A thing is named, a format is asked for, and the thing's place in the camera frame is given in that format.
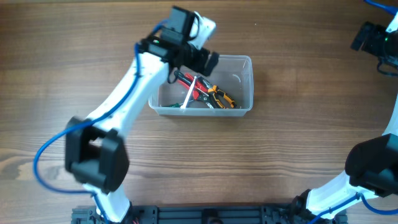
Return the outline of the black red screwdriver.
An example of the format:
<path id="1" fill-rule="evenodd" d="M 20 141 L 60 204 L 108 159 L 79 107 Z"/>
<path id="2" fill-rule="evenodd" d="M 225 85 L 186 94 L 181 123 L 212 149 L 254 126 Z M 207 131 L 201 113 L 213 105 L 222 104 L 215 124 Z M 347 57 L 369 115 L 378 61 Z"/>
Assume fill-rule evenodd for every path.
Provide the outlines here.
<path id="1" fill-rule="evenodd" d="M 186 89 L 190 89 L 194 77 L 189 73 L 182 73 L 180 70 L 174 71 L 174 75 L 177 77 L 179 84 L 184 86 Z M 208 96 L 208 90 L 198 81 L 195 81 L 195 86 L 193 87 L 193 98 L 196 100 L 200 95 Z"/>

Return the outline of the orange black long-nose pliers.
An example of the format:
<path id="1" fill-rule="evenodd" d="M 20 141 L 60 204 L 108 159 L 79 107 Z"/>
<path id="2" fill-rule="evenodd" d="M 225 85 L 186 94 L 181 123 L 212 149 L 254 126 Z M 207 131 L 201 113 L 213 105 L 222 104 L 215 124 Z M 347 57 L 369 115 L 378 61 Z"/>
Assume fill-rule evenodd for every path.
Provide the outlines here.
<path id="1" fill-rule="evenodd" d="M 207 94 L 210 97 L 210 101 L 221 109 L 226 109 L 225 105 L 221 102 L 220 97 L 227 101 L 231 108 L 236 108 L 236 101 L 227 94 L 227 92 L 221 90 L 217 85 L 211 84 L 207 79 L 199 77 L 198 81 L 206 88 Z"/>

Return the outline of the red handled wire stripper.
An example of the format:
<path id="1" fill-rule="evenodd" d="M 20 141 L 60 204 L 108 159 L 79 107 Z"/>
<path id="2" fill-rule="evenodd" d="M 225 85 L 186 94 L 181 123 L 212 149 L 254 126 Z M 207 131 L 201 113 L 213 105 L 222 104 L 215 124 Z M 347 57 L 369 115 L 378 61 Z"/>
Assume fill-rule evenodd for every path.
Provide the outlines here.
<path id="1" fill-rule="evenodd" d="M 190 89 L 190 86 L 193 82 L 194 77 L 189 73 L 182 73 L 180 71 L 175 71 L 174 73 L 177 76 L 177 81 L 187 90 Z M 203 86 L 203 84 L 198 81 L 195 82 L 195 86 L 192 90 L 193 99 L 195 101 L 201 101 L 207 105 L 209 108 L 214 108 L 213 103 L 210 100 L 210 97 L 207 93 L 207 89 Z"/>

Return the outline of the silver L-shaped socket wrench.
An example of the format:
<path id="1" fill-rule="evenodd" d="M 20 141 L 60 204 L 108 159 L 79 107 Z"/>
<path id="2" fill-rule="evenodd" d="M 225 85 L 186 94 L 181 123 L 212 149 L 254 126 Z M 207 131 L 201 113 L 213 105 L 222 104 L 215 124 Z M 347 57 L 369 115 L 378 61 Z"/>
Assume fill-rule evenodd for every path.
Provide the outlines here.
<path id="1" fill-rule="evenodd" d="M 184 99 L 184 104 L 180 107 L 181 109 L 185 109 L 187 107 L 188 100 L 197 99 L 199 97 L 199 93 L 197 93 L 197 77 L 192 76 L 188 73 L 178 76 L 179 84 L 183 85 L 188 91 Z"/>

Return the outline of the green handled screwdriver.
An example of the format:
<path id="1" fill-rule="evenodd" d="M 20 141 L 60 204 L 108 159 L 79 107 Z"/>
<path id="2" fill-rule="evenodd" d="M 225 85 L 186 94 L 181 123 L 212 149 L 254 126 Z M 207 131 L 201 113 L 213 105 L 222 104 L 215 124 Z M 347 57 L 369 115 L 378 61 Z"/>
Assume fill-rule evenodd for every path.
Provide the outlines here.
<path id="1" fill-rule="evenodd" d="M 193 101 L 194 101 L 194 100 L 188 100 L 187 106 L 188 106 L 191 102 L 193 102 Z M 167 105 L 167 106 L 163 106 L 163 107 L 179 108 L 179 107 L 181 107 L 183 104 L 184 104 L 184 102 L 182 102 L 182 103 L 174 103 L 174 104 Z"/>

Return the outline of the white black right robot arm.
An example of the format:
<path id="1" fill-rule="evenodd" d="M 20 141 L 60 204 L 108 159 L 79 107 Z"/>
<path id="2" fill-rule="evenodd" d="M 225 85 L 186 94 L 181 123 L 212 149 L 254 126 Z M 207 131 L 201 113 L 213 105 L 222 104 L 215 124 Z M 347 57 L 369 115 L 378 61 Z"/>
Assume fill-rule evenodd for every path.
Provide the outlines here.
<path id="1" fill-rule="evenodd" d="M 378 65 L 397 67 L 397 29 L 365 22 L 351 49 L 365 51 Z M 325 185 L 308 189 L 289 207 L 290 223 L 326 223 L 337 214 L 362 202 L 373 213 L 397 215 L 397 210 L 380 210 L 370 199 L 397 194 L 397 110 L 394 109 L 382 136 L 355 145 L 348 154 L 344 171 Z"/>

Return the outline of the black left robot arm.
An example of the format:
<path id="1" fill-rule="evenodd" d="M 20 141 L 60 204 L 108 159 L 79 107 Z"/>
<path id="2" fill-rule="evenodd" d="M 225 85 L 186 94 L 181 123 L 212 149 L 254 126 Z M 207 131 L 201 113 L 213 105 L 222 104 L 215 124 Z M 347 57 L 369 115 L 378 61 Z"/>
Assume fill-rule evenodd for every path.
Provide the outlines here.
<path id="1" fill-rule="evenodd" d="M 65 169 L 93 197 L 94 223 L 137 223 L 123 180 L 129 169 L 124 142 L 147 100 L 182 66 L 210 75 L 219 55 L 204 48 L 216 23 L 174 6 L 169 18 L 134 47 L 135 58 L 107 99 L 85 119 L 67 124 Z"/>

